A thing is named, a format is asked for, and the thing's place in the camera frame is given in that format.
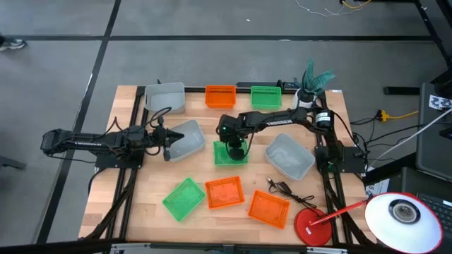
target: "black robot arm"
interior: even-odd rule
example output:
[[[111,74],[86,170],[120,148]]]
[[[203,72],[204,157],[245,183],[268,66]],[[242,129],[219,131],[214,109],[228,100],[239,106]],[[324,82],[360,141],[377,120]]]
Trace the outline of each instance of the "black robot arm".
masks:
[[[163,147],[164,158],[169,160],[167,148],[183,138],[184,134],[163,128],[162,119],[159,122],[152,133],[148,133],[145,126],[131,126],[122,131],[105,134],[74,133],[56,129],[42,136],[41,150],[50,157],[68,150],[86,150],[97,156],[97,167],[121,167],[122,162],[141,163],[143,154],[147,152],[145,149],[152,147],[159,147],[159,151]],[[102,158],[101,165],[97,165],[99,158]]]
[[[334,131],[334,115],[329,109],[322,108],[298,108],[288,109],[263,114],[258,111],[240,113],[239,116],[232,117],[222,115],[217,127],[217,134],[220,141],[231,147],[229,155],[232,159],[243,159],[248,151],[243,151],[240,147],[244,138],[248,134],[254,134],[271,126],[281,126],[286,124],[300,124],[308,131],[322,135],[328,147],[328,161],[343,159],[343,144],[337,139]]]

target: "white lamp shade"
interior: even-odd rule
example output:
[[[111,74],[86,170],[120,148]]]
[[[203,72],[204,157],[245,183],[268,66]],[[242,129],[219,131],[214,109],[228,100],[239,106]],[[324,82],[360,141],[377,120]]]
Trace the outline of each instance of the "white lamp shade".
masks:
[[[394,200],[411,202],[420,213],[419,220],[402,223],[389,212]],[[441,225],[434,213],[417,198],[402,193],[384,193],[373,197],[366,206],[366,223],[370,231],[388,247],[404,253],[428,253],[443,238]]]

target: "shoe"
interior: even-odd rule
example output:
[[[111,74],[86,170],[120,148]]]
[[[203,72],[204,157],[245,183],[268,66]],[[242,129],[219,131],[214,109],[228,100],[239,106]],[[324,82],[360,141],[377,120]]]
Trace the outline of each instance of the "shoe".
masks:
[[[26,46],[24,40],[17,40],[11,38],[4,38],[3,44],[0,46],[0,52],[7,49],[22,49]]]

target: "white cable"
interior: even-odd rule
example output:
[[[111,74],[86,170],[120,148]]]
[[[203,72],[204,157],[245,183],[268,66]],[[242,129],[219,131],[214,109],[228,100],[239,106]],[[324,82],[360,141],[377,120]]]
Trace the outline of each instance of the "white cable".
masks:
[[[306,8],[306,7],[302,6],[301,4],[299,4],[298,0],[294,0],[294,1],[298,4],[298,6],[299,6],[300,8],[303,8],[304,10],[308,11],[310,14],[316,14],[316,15],[320,15],[320,16],[323,16],[323,17],[341,16],[341,15],[344,15],[344,14],[352,14],[352,13],[354,13],[355,11],[361,11],[361,10],[362,10],[362,5],[361,5],[361,3],[358,1],[359,7],[361,7],[361,8],[358,8],[358,9],[355,9],[355,10],[349,11],[349,12],[344,12],[344,13],[341,13],[341,11],[345,8],[345,5],[343,5],[342,8],[341,8],[337,13],[332,13],[332,12],[329,11],[327,8],[324,8],[325,11],[327,11],[327,12],[330,13],[329,15],[325,15],[325,14],[323,14],[323,13],[319,13],[319,12],[316,12],[316,11],[311,11],[311,10],[309,10],[308,8]]]
[[[445,115],[449,114],[452,112],[452,108],[450,108],[448,111],[444,112],[442,115],[438,116],[436,119],[434,119],[432,122],[430,122],[429,124],[427,124],[424,128],[418,130],[418,132],[416,132],[415,134],[413,134],[411,137],[405,139],[403,142],[399,143],[398,145],[396,145],[395,147],[392,147],[391,149],[387,150],[386,152],[384,152],[383,154],[381,154],[378,158],[376,158],[376,160],[374,162],[372,162],[372,164],[370,164],[369,167],[372,167],[372,165],[377,162],[380,158],[382,158],[383,156],[387,155],[388,152],[396,149],[397,147],[403,145],[404,143],[406,143],[407,141],[409,141],[410,139],[414,138],[416,135],[420,134],[422,131],[425,131],[428,127],[430,127],[433,123],[436,123],[439,119],[442,119]]]

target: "red lamp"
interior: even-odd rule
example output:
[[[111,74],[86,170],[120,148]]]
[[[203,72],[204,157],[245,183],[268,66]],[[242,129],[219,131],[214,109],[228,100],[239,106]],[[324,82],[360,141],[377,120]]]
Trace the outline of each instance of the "red lamp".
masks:
[[[404,253],[427,253],[436,249],[443,232],[436,215],[410,194],[384,193],[363,200],[337,212],[323,215],[318,209],[303,209],[295,217],[295,231],[309,246],[326,244],[332,234],[330,219],[367,204],[367,226],[381,242]]]

